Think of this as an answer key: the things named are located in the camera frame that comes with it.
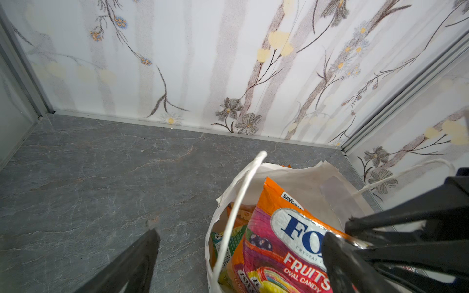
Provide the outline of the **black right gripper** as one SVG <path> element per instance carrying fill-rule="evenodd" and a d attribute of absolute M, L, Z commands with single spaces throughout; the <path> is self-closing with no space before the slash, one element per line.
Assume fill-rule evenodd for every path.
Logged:
<path fill-rule="evenodd" d="M 425 278 L 425 293 L 467 293 L 469 291 L 469 170 L 414 199 L 390 210 L 362 218 L 351 218 L 345 232 L 356 235 L 373 228 L 425 220 L 421 239 L 427 242 L 375 245 L 354 249 L 372 263 L 417 267 L 454 277 L 443 282 Z"/>

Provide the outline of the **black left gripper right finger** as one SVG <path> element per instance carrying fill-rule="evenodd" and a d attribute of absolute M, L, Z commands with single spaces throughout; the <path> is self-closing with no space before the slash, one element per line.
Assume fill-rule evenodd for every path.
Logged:
<path fill-rule="evenodd" d="M 321 250 L 334 293 L 398 292 L 335 234 L 325 234 Z"/>

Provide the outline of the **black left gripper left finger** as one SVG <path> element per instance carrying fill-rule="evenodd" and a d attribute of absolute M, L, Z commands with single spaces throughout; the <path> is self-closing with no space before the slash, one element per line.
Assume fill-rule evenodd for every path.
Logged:
<path fill-rule="evenodd" d="M 155 229 L 144 233 L 101 270 L 78 293 L 148 293 L 161 238 Z"/>

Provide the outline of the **pink yellow Fox's candy bag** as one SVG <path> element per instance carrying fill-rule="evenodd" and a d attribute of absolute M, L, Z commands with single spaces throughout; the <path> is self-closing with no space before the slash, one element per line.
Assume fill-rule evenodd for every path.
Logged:
<path fill-rule="evenodd" d="M 227 264 L 237 293 L 331 293 L 322 257 L 326 233 L 364 249 L 366 244 L 313 217 L 266 178 L 242 241 Z"/>

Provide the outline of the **white cartoon paper bag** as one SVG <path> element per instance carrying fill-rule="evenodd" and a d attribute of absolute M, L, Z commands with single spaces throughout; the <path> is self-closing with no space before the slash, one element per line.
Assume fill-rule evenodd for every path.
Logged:
<path fill-rule="evenodd" d="M 332 164 L 321 161 L 313 167 L 294 169 L 277 164 L 265 163 L 265 151 L 260 152 L 217 199 L 217 209 L 205 236 L 205 262 L 208 290 L 211 293 L 227 293 L 218 283 L 222 261 L 228 249 L 236 214 L 241 204 L 257 204 L 266 178 L 273 179 L 295 199 L 301 207 L 312 212 L 322 222 L 338 230 L 344 230 L 351 216 L 368 216 L 374 211 L 363 198 L 373 188 L 353 186 Z M 220 255 L 214 265 L 212 261 L 211 232 L 224 232 Z"/>

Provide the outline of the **orange corn snack bag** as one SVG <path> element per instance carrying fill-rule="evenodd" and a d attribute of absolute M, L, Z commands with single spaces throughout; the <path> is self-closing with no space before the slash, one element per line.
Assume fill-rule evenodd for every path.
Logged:
<path fill-rule="evenodd" d="M 252 213 L 254 212 L 256 205 L 243 205 L 241 204 L 236 214 L 233 228 L 245 226 L 249 223 Z"/>

